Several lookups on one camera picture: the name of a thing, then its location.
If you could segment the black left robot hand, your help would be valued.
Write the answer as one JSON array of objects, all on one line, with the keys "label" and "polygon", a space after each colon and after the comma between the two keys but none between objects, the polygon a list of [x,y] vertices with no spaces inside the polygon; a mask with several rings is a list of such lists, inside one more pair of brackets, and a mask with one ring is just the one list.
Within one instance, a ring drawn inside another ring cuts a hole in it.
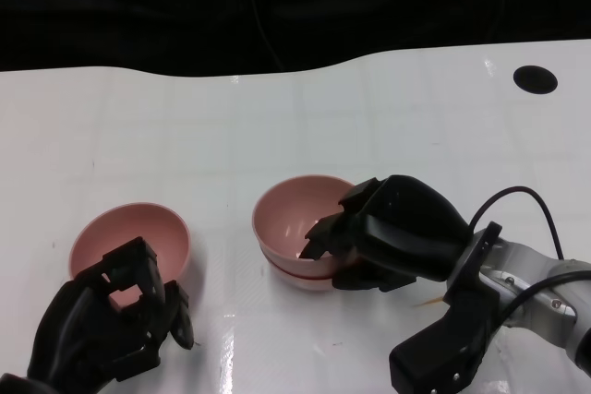
[{"label": "black left robot hand", "polygon": [[177,281],[163,282],[156,254],[136,237],[60,288],[27,376],[59,393],[97,393],[157,367],[167,337],[194,346],[188,296]]}]

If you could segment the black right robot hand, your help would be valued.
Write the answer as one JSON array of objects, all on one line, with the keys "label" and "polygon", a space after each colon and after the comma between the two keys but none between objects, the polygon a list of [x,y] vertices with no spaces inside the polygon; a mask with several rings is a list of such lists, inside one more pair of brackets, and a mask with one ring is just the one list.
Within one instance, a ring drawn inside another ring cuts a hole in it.
[{"label": "black right robot hand", "polygon": [[411,176],[369,179],[339,204],[342,212],[308,231],[300,255],[337,259],[337,290],[387,293],[418,278],[446,281],[474,231],[447,198]]}]

